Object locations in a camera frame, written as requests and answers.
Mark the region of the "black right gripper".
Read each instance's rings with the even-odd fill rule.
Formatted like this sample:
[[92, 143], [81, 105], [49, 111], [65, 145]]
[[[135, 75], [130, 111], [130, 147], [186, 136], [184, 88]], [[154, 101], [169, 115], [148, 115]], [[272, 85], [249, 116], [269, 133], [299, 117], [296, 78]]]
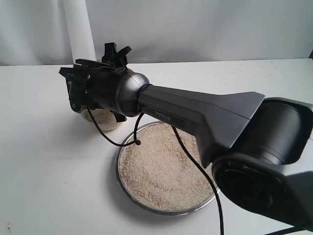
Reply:
[[115, 93], [122, 76], [127, 73], [127, 54], [131, 50], [127, 46], [117, 51], [116, 43], [105, 43], [101, 62], [77, 59], [71, 68], [59, 69], [59, 74], [66, 80], [72, 111], [109, 109], [116, 122], [127, 121], [127, 117], [117, 110]]

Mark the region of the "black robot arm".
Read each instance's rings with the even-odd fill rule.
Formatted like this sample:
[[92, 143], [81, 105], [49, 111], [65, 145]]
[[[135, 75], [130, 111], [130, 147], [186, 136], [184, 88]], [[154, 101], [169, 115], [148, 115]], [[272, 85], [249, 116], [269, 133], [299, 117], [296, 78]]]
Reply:
[[130, 47], [105, 44], [101, 61], [60, 68], [71, 109], [109, 109], [117, 118], [150, 115], [196, 138], [199, 169], [234, 204], [313, 229], [313, 106], [257, 92], [206, 94], [152, 85], [127, 67]]

